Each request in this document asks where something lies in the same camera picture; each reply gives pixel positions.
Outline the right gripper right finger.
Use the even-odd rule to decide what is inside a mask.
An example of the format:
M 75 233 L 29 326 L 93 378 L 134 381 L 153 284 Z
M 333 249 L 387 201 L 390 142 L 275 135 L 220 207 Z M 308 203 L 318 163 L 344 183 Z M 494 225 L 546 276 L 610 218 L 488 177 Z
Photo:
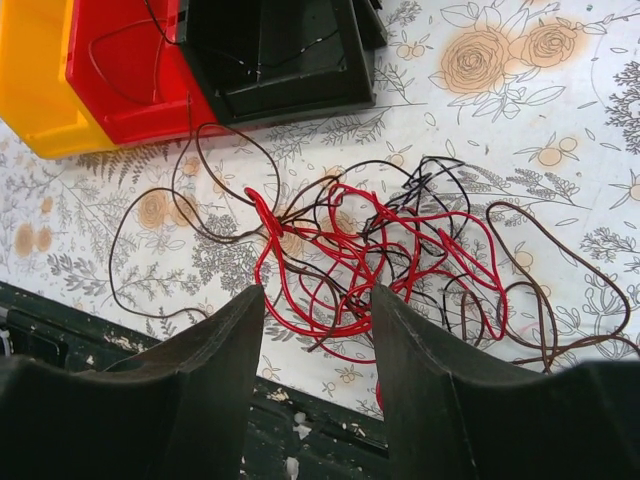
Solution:
M 639 365 L 544 375 L 423 318 L 384 286 L 373 339 L 395 479 L 635 479 Z

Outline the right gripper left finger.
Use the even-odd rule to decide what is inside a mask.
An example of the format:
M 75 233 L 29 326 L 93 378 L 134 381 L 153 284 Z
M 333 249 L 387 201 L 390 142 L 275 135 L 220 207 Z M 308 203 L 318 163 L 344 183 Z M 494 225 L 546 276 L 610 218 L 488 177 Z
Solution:
M 260 356 L 265 294 L 103 371 L 1 361 L 5 479 L 235 479 Z

